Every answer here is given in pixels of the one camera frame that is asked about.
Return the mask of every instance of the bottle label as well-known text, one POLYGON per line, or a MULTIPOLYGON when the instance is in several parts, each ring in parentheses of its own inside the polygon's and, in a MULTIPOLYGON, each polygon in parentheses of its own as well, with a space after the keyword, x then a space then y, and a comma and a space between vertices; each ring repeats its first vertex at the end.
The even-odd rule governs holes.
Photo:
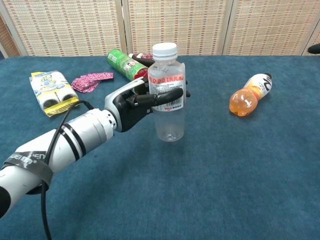
MULTIPOLYGON (((149 89, 150 94, 160 94, 169 92, 176 88, 184 88, 184 75, 173 75, 162 78, 155 78, 149 76, 149 89)), ((184 97, 180 97, 177 100, 168 102, 160 106, 154 106, 153 109, 161 112, 171 112, 182 109, 184 107, 184 97)))
POLYGON ((272 88, 272 80, 266 74, 253 75, 244 85, 244 88, 253 91, 258 100, 262 99, 272 88))

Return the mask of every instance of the white bottle cap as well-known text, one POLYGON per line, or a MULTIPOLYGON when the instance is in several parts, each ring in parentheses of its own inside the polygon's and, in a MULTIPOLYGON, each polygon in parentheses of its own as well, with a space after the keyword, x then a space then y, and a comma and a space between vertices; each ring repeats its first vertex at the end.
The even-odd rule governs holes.
POLYGON ((178 57, 177 44, 162 42, 153 45, 152 54, 154 60, 173 60, 178 57))

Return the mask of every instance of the black stripe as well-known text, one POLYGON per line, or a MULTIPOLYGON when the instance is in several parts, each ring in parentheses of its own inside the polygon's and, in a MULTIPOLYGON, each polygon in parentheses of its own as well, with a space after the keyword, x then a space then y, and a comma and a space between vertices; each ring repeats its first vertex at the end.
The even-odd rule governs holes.
POLYGON ((76 149, 76 146, 74 145, 74 143, 71 141, 71 138, 66 134, 66 132, 63 129, 60 129, 60 134, 62 136, 64 136, 65 140, 68 142, 68 144, 70 145, 72 152, 74 154, 75 160, 78 161, 79 160, 79 153, 76 149))
POLYGON ((86 146, 82 141, 81 137, 78 135, 78 133, 68 123, 65 123, 64 126, 71 131, 75 139, 78 141, 80 148, 82 150, 82 157, 86 155, 87 154, 86 146))

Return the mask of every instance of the robotic arm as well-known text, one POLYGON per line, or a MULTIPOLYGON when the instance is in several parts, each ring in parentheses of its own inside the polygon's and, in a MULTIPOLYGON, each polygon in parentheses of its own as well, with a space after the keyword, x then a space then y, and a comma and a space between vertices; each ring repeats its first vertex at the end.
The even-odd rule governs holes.
POLYGON ((0 171, 0 218, 22 196, 35 193, 42 181, 49 186, 54 173, 109 141, 114 131, 128 131, 151 112, 152 106, 169 103, 184 94, 181 88, 158 95, 147 94, 148 89, 145 78, 131 81, 105 97, 104 110, 95 108, 65 123, 48 165, 44 159, 56 129, 18 147, 0 171))

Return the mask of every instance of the orange bottle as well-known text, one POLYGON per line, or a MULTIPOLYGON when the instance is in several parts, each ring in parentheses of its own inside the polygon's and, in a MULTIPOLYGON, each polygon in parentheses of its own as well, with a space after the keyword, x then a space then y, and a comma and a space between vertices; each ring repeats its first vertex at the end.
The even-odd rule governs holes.
POLYGON ((239 117, 244 117, 256 109, 258 101, 272 88, 271 75, 259 73, 253 75, 244 85, 230 97, 229 109, 239 117))

